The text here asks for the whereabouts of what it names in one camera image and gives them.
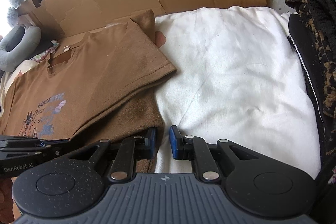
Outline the person's left hand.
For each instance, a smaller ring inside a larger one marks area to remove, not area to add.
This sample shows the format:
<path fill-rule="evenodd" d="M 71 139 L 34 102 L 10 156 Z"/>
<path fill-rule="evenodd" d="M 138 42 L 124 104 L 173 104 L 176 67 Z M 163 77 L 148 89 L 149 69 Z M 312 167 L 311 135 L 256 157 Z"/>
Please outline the person's left hand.
<path fill-rule="evenodd" d="M 14 221 L 12 187 L 11 178 L 1 179 L 1 223 L 12 223 Z"/>

